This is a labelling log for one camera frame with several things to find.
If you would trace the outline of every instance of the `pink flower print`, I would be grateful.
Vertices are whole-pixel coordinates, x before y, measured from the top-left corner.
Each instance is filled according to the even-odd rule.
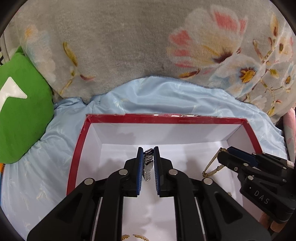
[[[169,36],[167,55],[178,67],[213,68],[240,50],[247,17],[239,19],[232,10],[212,5],[192,11],[183,27]]]

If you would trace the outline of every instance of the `screw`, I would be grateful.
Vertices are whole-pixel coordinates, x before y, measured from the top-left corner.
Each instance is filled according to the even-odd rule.
[[[168,171],[168,173],[169,173],[170,175],[175,176],[175,175],[178,174],[178,171],[177,171],[176,169],[171,169],[171,170]]]
[[[93,181],[93,179],[91,179],[91,178],[87,178],[87,179],[84,180],[84,184],[85,184],[85,185],[91,185],[91,184],[93,184],[93,182],[94,182],[94,181]]]
[[[210,179],[208,177],[204,179],[204,184],[211,185],[212,183],[213,183],[212,179]]]
[[[125,176],[126,174],[128,174],[128,170],[121,169],[121,170],[119,170],[119,174],[122,175],[122,176]]]

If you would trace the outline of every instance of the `green pillow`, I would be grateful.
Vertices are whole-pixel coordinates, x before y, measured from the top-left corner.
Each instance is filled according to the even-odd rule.
[[[18,161],[44,134],[53,114],[48,83],[19,48],[0,67],[0,163]]]

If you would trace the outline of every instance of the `floral blanket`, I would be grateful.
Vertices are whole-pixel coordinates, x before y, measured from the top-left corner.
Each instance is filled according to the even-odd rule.
[[[269,0],[30,0],[4,37],[61,97],[162,75],[224,89],[273,122],[296,103],[295,35]]]

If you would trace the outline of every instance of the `blue gripper pad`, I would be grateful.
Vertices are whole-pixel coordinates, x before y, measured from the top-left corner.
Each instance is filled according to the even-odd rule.
[[[136,187],[137,187],[137,195],[140,195],[141,184],[142,184],[142,175],[143,175],[143,165],[144,165],[144,151],[143,151],[142,147],[138,148],[138,154],[137,154],[136,161],[139,164],[137,178],[136,178]]]
[[[239,157],[239,158],[245,160],[246,163],[248,163],[250,166],[252,166],[252,167],[258,167],[258,162],[256,161],[256,158],[255,158],[254,155],[249,154],[249,153],[247,153],[247,152],[244,152],[244,151],[242,151],[242,150],[240,150],[240,149],[237,149],[237,148],[235,148],[235,147],[232,147],[232,146],[229,147],[229,148],[227,149],[227,151],[228,151],[230,154],[232,154],[232,155],[234,155],[234,156],[237,156],[237,157]]]
[[[154,148],[154,173],[155,173],[155,185],[157,195],[160,195],[160,182],[159,182],[159,170],[158,170],[158,155],[156,153],[156,148]]]

